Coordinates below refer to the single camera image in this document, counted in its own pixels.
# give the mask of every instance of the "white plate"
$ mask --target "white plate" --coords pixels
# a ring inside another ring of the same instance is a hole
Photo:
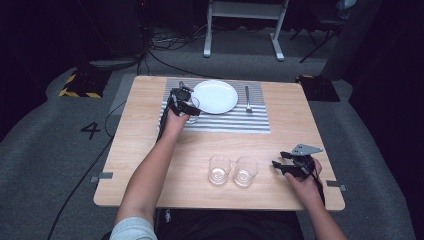
[[[238,94],[228,83],[217,80],[204,81],[194,87],[193,97],[199,99],[200,109],[211,114],[230,111],[236,106]]]

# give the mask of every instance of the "black pants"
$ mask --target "black pants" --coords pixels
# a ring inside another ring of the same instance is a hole
[[[295,212],[160,209],[160,240],[303,239]]]

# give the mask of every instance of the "transparent cup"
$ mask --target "transparent cup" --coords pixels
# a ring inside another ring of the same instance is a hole
[[[222,155],[214,155],[209,159],[209,181],[221,185],[227,181],[231,171],[231,160]]]
[[[240,187],[248,187],[258,174],[258,163],[251,157],[241,157],[237,160],[234,172],[234,182]]]
[[[199,108],[199,106],[200,106],[199,99],[197,99],[195,97],[191,97],[190,100],[187,102],[187,104],[189,106],[193,106],[193,107],[196,107],[196,108]],[[190,116],[190,118],[187,120],[187,123],[193,124],[197,121],[197,119],[199,119],[199,116]]]

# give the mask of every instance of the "placemat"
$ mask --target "placemat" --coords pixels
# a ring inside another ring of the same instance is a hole
[[[185,85],[194,89],[197,84],[207,81],[207,79],[172,78],[167,80],[158,119],[158,129],[160,126],[160,118],[162,117],[163,110],[166,107],[166,102],[169,97],[169,92],[172,88],[178,88],[180,81],[183,81]],[[259,82],[249,81],[219,81],[230,84],[236,90],[238,94],[236,106],[223,114],[201,112],[195,123],[186,124],[184,131],[271,133],[261,84]],[[253,113],[246,112],[247,101],[246,92],[244,90],[245,86],[249,87],[250,106],[253,109]]]

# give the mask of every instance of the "fork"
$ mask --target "fork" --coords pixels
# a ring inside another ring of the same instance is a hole
[[[247,107],[246,107],[246,112],[247,113],[253,113],[252,108],[250,107],[250,100],[249,100],[249,87],[245,86],[244,90],[246,90],[246,99],[247,99]]]

